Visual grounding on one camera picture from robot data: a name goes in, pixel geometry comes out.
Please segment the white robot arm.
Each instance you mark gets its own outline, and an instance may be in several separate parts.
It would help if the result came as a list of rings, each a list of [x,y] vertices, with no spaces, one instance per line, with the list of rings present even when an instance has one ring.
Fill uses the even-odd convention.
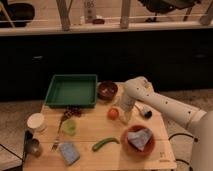
[[[150,82],[143,76],[127,80],[119,107],[125,112],[136,101],[155,108],[194,135],[190,166],[193,171],[213,171],[213,110],[204,111],[150,90]]]

